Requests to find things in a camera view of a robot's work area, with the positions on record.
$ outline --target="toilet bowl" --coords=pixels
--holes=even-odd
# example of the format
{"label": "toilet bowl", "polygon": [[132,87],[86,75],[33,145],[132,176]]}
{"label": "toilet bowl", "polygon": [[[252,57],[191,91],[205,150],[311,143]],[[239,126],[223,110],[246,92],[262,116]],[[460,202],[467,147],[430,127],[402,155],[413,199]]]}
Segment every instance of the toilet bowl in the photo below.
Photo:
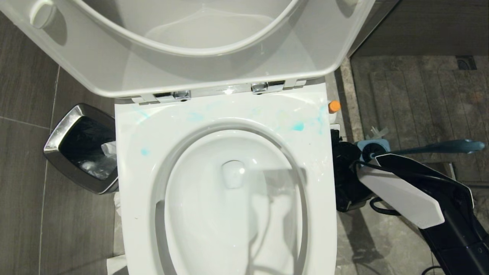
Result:
{"label": "toilet bowl", "polygon": [[333,274],[325,91],[116,104],[130,273]]}
{"label": "toilet bowl", "polygon": [[3,0],[0,10],[116,99],[130,274],[333,275],[335,83],[324,75],[374,2]]}

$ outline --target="white toilet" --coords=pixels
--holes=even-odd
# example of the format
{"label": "white toilet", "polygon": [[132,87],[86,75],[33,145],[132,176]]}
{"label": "white toilet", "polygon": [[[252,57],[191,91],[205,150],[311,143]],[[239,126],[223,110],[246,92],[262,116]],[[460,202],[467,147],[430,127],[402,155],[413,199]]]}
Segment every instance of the white toilet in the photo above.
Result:
{"label": "white toilet", "polygon": [[4,0],[116,99],[130,274],[333,275],[326,85],[374,0]]}

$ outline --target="toilet lid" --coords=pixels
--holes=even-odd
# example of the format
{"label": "toilet lid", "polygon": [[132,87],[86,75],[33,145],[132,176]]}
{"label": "toilet lid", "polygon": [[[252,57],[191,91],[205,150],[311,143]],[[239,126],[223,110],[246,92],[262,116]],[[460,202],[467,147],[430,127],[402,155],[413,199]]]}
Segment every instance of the toilet lid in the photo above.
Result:
{"label": "toilet lid", "polygon": [[[374,2],[3,0],[0,10],[90,91],[106,97],[139,96],[151,101],[155,94],[226,85],[284,81],[285,87],[301,86],[303,79],[323,76],[340,65]],[[144,34],[147,25],[153,24],[146,37],[158,39],[154,36],[158,20],[192,9],[215,13],[205,21],[208,28],[204,34],[196,32],[194,22],[181,28],[188,27],[192,36],[179,38],[182,32],[168,31],[165,34],[170,37],[164,37],[164,43],[195,46],[182,41],[198,43],[208,37],[205,31],[224,32],[233,24],[249,37],[253,31],[242,27],[253,25],[255,34],[263,29],[267,33],[240,48],[230,46],[229,51],[219,55],[209,52],[196,57],[145,46],[109,26],[115,22],[129,32]],[[162,26],[187,23],[185,18],[174,19]]]}

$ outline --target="orange bottle cap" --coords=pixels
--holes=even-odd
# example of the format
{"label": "orange bottle cap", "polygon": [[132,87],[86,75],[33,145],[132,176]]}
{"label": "orange bottle cap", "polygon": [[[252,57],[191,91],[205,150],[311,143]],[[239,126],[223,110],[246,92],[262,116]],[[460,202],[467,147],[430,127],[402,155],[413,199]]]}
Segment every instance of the orange bottle cap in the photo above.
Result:
{"label": "orange bottle cap", "polygon": [[328,104],[328,109],[330,109],[331,114],[334,114],[341,110],[341,104],[339,104],[338,100],[333,100]]}

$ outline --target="trash can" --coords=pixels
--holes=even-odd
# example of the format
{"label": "trash can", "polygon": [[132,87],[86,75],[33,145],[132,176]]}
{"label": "trash can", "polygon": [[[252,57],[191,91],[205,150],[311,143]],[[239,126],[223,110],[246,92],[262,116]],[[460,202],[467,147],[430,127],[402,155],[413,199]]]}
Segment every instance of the trash can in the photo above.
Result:
{"label": "trash can", "polygon": [[115,120],[87,104],[73,107],[54,128],[44,156],[66,177],[95,194],[118,189],[115,154],[101,146],[115,141]]}

